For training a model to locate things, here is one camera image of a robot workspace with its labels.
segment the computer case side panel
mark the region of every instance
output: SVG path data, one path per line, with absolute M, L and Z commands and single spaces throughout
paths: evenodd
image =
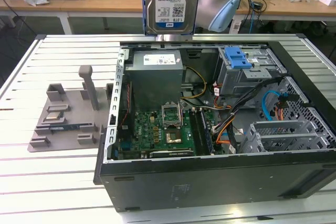
M 103 164 L 117 211 L 306 198 L 336 178 L 336 152 Z

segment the gray plastic stand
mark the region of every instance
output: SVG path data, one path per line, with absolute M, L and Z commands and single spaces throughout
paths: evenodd
M 49 85 L 29 152 L 97 148 L 104 141 L 113 84 L 95 89 L 91 75 L 91 66 L 79 68 L 83 90 L 64 91 L 59 83 Z

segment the white sticker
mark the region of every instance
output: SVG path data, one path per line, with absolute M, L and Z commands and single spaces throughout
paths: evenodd
M 155 0 L 155 22 L 165 22 L 166 27 L 173 27 L 171 22 L 184 22 L 185 0 Z
M 258 60 L 255 58 L 247 59 L 247 61 L 250 63 L 258 63 Z
M 62 130 L 64 130 L 63 127 L 51 127 L 50 129 L 54 130 L 54 131 L 62 131 Z
M 232 145 L 230 145 L 229 150 L 232 154 L 236 154 L 236 149 Z
M 215 96 L 219 96 L 219 88 L 214 88 Z
M 143 57 L 144 65 L 174 65 L 174 55 L 145 55 Z

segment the white paper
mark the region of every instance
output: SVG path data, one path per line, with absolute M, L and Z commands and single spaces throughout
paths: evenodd
M 171 55 L 145 55 L 143 57 L 144 65 L 175 65 L 175 56 Z
M 45 5 L 45 4 L 49 4 L 48 0 L 24 0 L 26 3 L 28 3 L 29 5 Z

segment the motherboard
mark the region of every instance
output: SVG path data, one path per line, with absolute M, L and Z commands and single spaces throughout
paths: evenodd
M 181 123 L 168 125 L 169 122 Z M 119 153 L 123 154 L 124 159 L 129 159 L 138 155 L 140 158 L 149 158 L 149 155 L 196 156 L 203 149 L 210 152 L 212 150 L 206 143 L 211 139 L 206 137 L 214 123 L 211 110 L 137 111 L 134 116 L 134 134 L 120 141 Z

